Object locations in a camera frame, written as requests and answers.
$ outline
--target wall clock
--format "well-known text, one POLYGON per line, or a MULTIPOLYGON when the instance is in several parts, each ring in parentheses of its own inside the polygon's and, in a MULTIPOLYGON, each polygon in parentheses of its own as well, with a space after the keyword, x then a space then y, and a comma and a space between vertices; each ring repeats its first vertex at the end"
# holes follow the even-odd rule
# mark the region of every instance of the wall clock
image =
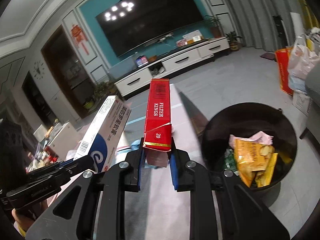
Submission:
POLYGON ((43 62, 36 61, 34 66, 33 66, 33 75, 36 79, 42 79, 44 75, 44 67, 43 67, 43 62))

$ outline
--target red shopping bag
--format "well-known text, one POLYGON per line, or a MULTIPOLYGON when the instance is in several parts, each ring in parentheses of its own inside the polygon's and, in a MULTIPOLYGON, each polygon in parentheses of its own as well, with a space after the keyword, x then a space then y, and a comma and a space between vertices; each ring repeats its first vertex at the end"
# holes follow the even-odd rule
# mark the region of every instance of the red shopping bag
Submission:
POLYGON ((280 73, 280 88, 283 92, 289 95, 293 94, 292 89, 288 86, 288 62, 290 57, 291 49, 279 49, 275 51, 276 60, 278 62, 279 73, 280 73))

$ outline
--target silver screw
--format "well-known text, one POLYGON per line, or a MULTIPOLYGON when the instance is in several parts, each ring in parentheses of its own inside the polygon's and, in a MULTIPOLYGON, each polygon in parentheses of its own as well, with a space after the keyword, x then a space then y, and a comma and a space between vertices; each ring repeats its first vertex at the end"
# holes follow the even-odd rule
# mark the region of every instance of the silver screw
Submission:
POLYGON ((196 166, 196 162, 194 162, 194 161, 188 161, 188 162, 186 163, 186 165, 187 165, 187 167, 189 167, 189 168, 193 168, 193 167, 196 166))
POLYGON ((121 169, 124 169, 124 168, 126 168, 126 167, 128 167, 129 166, 129 163, 127 163, 127 162, 120 162, 119 163, 119 167, 121 168, 121 169))
POLYGON ((85 171, 84 173, 82 173, 82 176, 84 178, 90 178, 92 176, 92 172, 91 171, 85 171))
POLYGON ((233 172, 231 170, 225 170, 223 172, 224 176, 226 177, 232 177, 233 176, 233 172))

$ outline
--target television screen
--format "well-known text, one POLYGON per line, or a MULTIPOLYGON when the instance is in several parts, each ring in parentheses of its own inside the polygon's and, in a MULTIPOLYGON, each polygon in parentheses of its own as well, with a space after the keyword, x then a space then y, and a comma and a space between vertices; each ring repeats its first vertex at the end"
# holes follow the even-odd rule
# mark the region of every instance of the television screen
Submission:
POLYGON ((121 0, 97 17, 115 54, 202 21, 193 0, 121 0))

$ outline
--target red cigarette box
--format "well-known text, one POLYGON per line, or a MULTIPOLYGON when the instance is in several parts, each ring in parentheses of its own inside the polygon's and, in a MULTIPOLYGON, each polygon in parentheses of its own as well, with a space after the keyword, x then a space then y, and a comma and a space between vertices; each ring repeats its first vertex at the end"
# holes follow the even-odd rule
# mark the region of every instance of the red cigarette box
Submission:
POLYGON ((168 165, 171 150, 169 79, 151 79, 143 147, 148 164, 168 165))

